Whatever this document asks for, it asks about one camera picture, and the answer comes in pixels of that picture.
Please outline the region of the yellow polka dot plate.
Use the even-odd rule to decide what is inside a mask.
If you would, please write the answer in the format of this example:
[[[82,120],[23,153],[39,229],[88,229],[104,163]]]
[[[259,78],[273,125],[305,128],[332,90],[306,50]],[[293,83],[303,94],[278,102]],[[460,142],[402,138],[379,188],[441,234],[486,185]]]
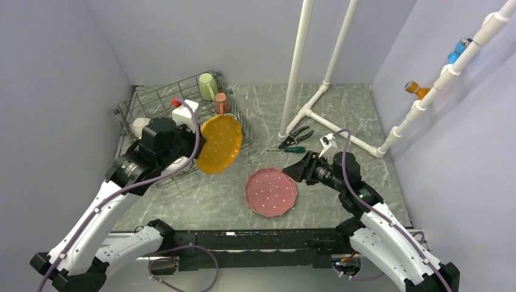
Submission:
[[[197,168],[207,175],[224,172],[233,164],[240,152],[243,133],[240,122],[227,115],[216,115],[201,127],[201,134],[206,139]]]

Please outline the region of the red plate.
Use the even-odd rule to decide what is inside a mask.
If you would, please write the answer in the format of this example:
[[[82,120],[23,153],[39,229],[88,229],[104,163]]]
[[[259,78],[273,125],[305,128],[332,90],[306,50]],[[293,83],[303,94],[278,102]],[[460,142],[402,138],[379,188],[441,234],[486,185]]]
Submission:
[[[275,167],[249,175],[244,190],[250,208],[265,217],[283,215],[293,208],[298,196],[296,182]]]

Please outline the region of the grey wire dish rack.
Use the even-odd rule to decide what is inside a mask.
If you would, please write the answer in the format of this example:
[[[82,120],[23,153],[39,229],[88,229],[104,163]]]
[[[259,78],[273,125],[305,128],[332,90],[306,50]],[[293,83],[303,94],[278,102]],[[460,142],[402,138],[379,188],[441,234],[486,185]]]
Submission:
[[[230,86],[225,85],[220,71],[209,70],[217,82],[217,88],[226,94],[230,102],[230,113],[240,122],[243,139],[241,149],[249,147],[254,142],[254,131],[249,124],[244,112],[240,110],[238,101]],[[217,115],[213,102],[204,100],[200,91],[201,74],[173,82],[168,85],[137,85],[134,87],[132,98],[120,102],[113,109],[115,116],[119,118],[122,127],[115,156],[124,154],[127,148],[135,141],[136,137],[131,131],[131,124],[140,117],[154,118],[166,116],[171,118],[174,97],[192,100],[198,103],[197,117],[202,125],[210,118]]]

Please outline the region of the white scalloped small bowl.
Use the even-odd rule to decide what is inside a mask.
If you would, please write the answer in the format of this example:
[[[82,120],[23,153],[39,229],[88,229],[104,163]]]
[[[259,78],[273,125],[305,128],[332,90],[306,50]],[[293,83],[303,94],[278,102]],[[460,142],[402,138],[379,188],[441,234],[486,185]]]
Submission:
[[[136,118],[130,125],[130,130],[138,139],[142,136],[142,130],[150,123],[150,119],[146,117]]]

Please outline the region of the small red-brown mug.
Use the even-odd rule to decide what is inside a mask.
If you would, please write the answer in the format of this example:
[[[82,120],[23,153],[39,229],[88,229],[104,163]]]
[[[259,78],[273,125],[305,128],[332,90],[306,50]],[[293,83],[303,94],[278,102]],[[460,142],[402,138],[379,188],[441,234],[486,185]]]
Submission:
[[[218,114],[228,114],[231,110],[230,101],[225,93],[215,95],[215,111]]]

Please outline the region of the light green mug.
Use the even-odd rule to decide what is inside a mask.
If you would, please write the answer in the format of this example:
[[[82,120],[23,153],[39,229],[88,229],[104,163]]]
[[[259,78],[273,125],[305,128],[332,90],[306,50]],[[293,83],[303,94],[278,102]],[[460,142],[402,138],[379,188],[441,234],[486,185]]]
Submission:
[[[210,73],[201,74],[198,78],[199,90],[204,100],[214,101],[215,96],[219,93],[217,82]]]

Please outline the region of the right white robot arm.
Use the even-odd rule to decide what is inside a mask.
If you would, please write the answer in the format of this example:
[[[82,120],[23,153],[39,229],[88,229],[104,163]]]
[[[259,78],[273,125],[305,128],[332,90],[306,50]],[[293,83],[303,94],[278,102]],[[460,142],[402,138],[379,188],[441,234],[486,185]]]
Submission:
[[[379,193],[363,181],[352,153],[340,151],[329,162],[309,151],[282,171],[298,183],[321,183],[338,192],[342,206],[353,215],[336,227],[340,251],[365,256],[400,291],[459,290],[459,269],[452,262],[442,263],[396,219]]]

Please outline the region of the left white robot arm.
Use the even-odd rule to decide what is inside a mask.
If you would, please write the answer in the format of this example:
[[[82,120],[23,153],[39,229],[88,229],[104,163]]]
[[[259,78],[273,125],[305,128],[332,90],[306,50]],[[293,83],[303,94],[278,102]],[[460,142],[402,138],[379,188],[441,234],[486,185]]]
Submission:
[[[160,219],[112,245],[104,245],[124,213],[157,181],[171,177],[199,157],[205,143],[196,117],[182,122],[156,117],[118,156],[93,202],[68,235],[48,252],[35,254],[30,265],[57,291],[99,291],[116,271],[140,256],[170,254],[174,228]]]

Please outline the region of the orange clamp on pipe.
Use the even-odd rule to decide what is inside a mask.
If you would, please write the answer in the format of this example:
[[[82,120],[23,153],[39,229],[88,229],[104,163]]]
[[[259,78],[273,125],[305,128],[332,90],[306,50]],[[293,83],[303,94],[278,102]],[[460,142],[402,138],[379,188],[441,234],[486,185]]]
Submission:
[[[418,97],[419,100],[422,100],[427,94],[428,92],[430,91],[431,89],[430,88],[424,88],[424,87],[421,87],[417,82],[415,82],[414,80],[411,80],[409,81],[406,85],[405,85],[405,91],[410,93],[410,94],[414,94]]]

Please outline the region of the blue clamp on pipe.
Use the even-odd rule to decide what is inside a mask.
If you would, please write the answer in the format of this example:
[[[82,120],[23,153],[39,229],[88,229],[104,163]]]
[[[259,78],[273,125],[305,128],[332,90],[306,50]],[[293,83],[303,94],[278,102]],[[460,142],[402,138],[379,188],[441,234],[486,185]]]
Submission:
[[[453,51],[447,56],[448,63],[453,64],[460,57],[460,55],[467,49],[467,47],[472,41],[473,40],[471,38],[462,38],[455,45]]]

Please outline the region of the white PVC pipe diagonal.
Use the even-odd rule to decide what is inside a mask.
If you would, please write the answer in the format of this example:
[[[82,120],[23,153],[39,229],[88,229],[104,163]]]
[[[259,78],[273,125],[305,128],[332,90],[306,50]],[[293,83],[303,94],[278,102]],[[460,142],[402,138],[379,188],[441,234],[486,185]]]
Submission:
[[[477,31],[472,37],[470,44],[459,55],[453,64],[446,64],[439,77],[433,83],[431,89],[421,100],[414,101],[408,114],[402,123],[392,127],[384,143],[377,147],[374,156],[381,158],[385,153],[402,138],[407,128],[417,121],[427,110],[433,100],[445,89],[447,89],[454,79],[461,75],[462,70],[471,62],[476,54],[487,45],[500,31],[509,23],[515,13],[515,1],[506,1],[505,4],[496,12],[488,14]]]

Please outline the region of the black handled pliers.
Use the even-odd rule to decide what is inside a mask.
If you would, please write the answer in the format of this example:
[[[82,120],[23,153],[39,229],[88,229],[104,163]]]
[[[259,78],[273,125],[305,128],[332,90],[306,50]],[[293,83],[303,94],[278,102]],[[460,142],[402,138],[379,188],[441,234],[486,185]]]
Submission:
[[[287,138],[278,146],[278,149],[285,149],[310,138],[313,135],[313,130],[309,126],[302,126],[292,131]]]

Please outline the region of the white PVC pipe frame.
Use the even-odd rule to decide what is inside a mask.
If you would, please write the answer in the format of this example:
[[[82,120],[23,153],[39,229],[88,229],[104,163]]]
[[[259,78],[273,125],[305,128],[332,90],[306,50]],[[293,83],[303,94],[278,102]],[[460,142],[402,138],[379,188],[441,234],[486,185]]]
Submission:
[[[334,127],[313,107],[331,85],[371,85],[415,5],[403,1],[303,1],[277,139],[305,119]]]

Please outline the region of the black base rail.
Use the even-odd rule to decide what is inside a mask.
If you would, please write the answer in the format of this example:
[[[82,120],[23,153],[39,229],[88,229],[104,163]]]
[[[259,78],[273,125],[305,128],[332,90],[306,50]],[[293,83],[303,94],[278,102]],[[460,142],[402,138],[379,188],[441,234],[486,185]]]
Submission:
[[[180,271],[204,268],[331,268],[353,250],[336,228],[177,231],[175,242],[148,256],[174,256]]]

